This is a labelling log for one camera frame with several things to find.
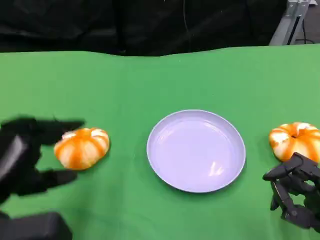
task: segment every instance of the black cable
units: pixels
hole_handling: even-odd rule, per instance
[[[189,43],[188,52],[190,53],[191,52],[191,36],[190,36],[190,32],[189,32],[189,28],[186,20],[186,0],[183,0],[183,21],[184,21],[186,36],[188,38],[188,43]]]
[[[308,39],[306,36],[305,20],[302,21],[302,31],[303,31],[303,39],[296,39],[296,41],[304,41],[304,44],[307,44],[307,42],[310,42],[312,44],[316,44],[314,41]]]
[[[307,37],[306,37],[306,27],[305,27],[305,20],[302,20],[302,31],[303,31],[303,39],[304,44],[307,44]]]
[[[314,41],[312,41],[311,39],[308,39],[308,38],[305,38],[305,39],[303,39],[303,38],[301,38],[301,39],[296,39],[296,41],[306,41],[306,42],[310,42],[310,43],[312,43],[312,44],[316,44]]]

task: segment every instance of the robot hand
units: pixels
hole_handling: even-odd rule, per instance
[[[19,196],[45,192],[77,178],[71,170],[39,172],[36,164],[41,145],[53,145],[67,132],[85,122],[39,120],[20,117],[3,122],[0,128],[0,204],[10,194]]]
[[[272,211],[280,206],[282,219],[320,233],[320,169],[315,162],[295,152],[289,161],[263,175],[263,179],[271,181]],[[289,194],[304,195],[304,206],[294,204]]]

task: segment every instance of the peeled mandarin orange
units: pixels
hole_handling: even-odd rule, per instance
[[[269,143],[274,155],[282,162],[288,161],[294,152],[316,163],[320,160],[320,132],[309,123],[282,124],[271,130]]]
[[[54,146],[54,154],[67,169],[84,170],[96,164],[110,147],[108,134],[99,128],[66,132]]]

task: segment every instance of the metal stand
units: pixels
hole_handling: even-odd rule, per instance
[[[307,14],[311,0],[288,0],[287,8],[273,37],[270,46],[295,44],[297,34]]]

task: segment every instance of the black curtain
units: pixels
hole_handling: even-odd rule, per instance
[[[0,52],[161,56],[268,45],[287,0],[2,0]]]

